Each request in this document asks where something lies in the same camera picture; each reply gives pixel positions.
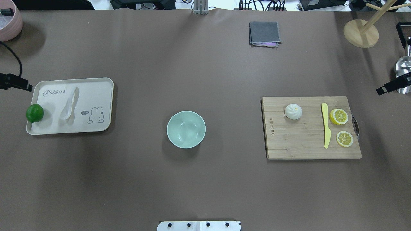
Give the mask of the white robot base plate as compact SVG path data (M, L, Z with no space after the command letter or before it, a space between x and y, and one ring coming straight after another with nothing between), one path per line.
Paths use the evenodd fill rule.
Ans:
M242 231L240 221L164 221L157 231Z

